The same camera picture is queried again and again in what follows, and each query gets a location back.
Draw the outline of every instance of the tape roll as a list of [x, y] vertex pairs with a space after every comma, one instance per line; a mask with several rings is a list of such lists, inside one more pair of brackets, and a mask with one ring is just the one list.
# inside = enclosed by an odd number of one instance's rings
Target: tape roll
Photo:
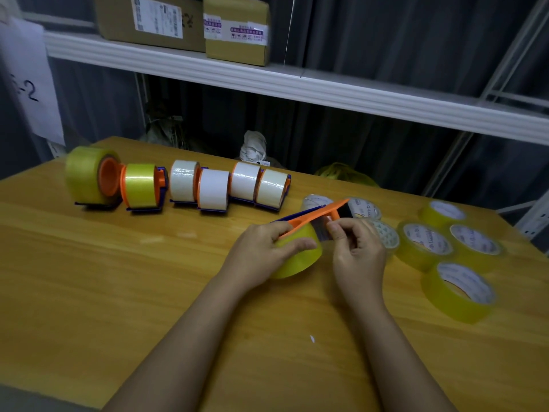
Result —
[[259, 165], [237, 162], [230, 175], [229, 195], [253, 201], [260, 170]]
[[439, 262], [449, 260], [456, 253], [448, 238], [426, 224], [402, 221], [396, 230], [400, 237], [396, 256], [422, 272], [427, 272]]
[[331, 204], [333, 200], [323, 197], [322, 195], [310, 194], [303, 198], [300, 211], [310, 210], [321, 205]]
[[228, 203], [229, 172], [203, 169], [198, 178], [198, 208], [226, 211]]
[[419, 211], [419, 219], [435, 228], [443, 228], [466, 218], [467, 215], [459, 207], [443, 201], [431, 201]]
[[353, 218], [381, 219], [380, 209], [374, 203], [362, 198], [349, 197], [349, 209], [353, 214]]
[[[453, 284], [467, 295], [452, 290]], [[450, 318], [474, 324], [492, 309], [496, 295], [473, 270], [457, 263], [438, 263], [422, 277], [421, 287], [430, 302]]]
[[382, 221], [369, 220], [368, 222], [372, 223], [377, 230], [381, 242], [387, 249], [387, 258], [391, 257], [400, 246], [399, 234], [394, 228]]
[[160, 201], [161, 173], [152, 164], [130, 163], [120, 173], [120, 191], [127, 207], [155, 208]]
[[120, 158], [113, 150], [78, 146], [66, 158], [65, 180], [76, 202], [112, 205], [120, 197]]
[[196, 202], [200, 163], [176, 160], [170, 171], [170, 193], [174, 201]]
[[260, 175], [255, 201], [258, 204], [278, 209], [289, 185], [290, 179], [287, 173], [265, 169]]
[[477, 229], [463, 224], [448, 228], [447, 237], [457, 249], [454, 260], [484, 274], [493, 270], [505, 255], [504, 246]]
[[274, 245], [276, 247], [283, 247], [297, 238], [309, 237], [316, 242], [316, 249], [304, 250], [301, 253], [290, 257], [276, 272], [273, 273], [271, 278], [274, 279], [282, 279], [284, 277], [293, 276], [307, 269], [314, 262], [316, 262], [320, 256], [322, 256], [322, 246], [315, 233], [315, 229], [311, 226], [310, 222], [303, 224], [301, 227], [296, 228], [287, 234], [288, 235], [283, 238], [279, 238], [276, 242], [274, 242]]

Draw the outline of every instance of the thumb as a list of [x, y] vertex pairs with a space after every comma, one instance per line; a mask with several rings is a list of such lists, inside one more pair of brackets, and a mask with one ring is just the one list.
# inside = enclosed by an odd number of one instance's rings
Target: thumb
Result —
[[335, 243], [334, 252], [339, 254], [349, 253], [349, 242], [345, 230], [336, 222], [328, 222], [327, 227]]
[[304, 250], [312, 250], [316, 249], [316, 247], [317, 244], [312, 238], [300, 237], [280, 247], [278, 251], [282, 256], [282, 259], [286, 261], [290, 257], [301, 253]]

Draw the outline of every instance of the person's left hand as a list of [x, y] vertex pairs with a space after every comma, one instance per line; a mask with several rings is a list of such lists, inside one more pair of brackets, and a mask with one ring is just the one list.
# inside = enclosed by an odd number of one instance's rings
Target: person's left hand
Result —
[[218, 276], [247, 292], [269, 279], [290, 257], [316, 248], [316, 242], [306, 237], [275, 247], [278, 237], [291, 229], [287, 221], [250, 225], [233, 244]]

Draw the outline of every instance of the white shelf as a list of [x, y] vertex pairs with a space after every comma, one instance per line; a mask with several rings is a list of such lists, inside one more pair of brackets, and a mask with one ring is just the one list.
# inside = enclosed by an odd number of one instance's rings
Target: white shelf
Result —
[[94, 34], [46, 32], [45, 43], [53, 58], [549, 145], [549, 118], [474, 98], [291, 66], [224, 62]]

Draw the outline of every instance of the yellow plastic bag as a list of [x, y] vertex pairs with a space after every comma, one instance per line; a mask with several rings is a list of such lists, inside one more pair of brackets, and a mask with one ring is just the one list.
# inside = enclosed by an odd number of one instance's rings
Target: yellow plastic bag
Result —
[[340, 181], [347, 181], [352, 183], [361, 183], [362, 185], [375, 186], [379, 188], [379, 185], [369, 176], [364, 173], [357, 172], [349, 165], [343, 163], [332, 163], [331, 165], [321, 167], [315, 172], [315, 175], [322, 176], [324, 178], [339, 179]]

